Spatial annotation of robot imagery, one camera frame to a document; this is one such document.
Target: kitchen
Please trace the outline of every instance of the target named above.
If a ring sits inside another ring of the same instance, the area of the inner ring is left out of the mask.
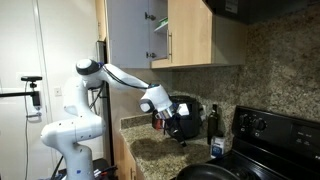
[[[160,82],[169,93],[194,97],[208,110],[218,104],[223,120],[219,128],[228,141],[232,139],[230,126],[236,105],[319,121],[319,8],[315,4],[307,10],[250,25],[244,65],[125,70],[145,81]],[[111,91],[114,142],[122,138],[119,120],[141,115],[136,104],[141,96],[136,91]],[[123,162],[121,151],[115,150],[114,154],[119,167]]]

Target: granite countertop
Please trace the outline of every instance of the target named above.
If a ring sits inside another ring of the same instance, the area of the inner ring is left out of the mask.
[[[189,164],[210,160],[205,130],[182,147],[151,125],[151,114],[121,120],[122,136],[146,180],[169,180]]]

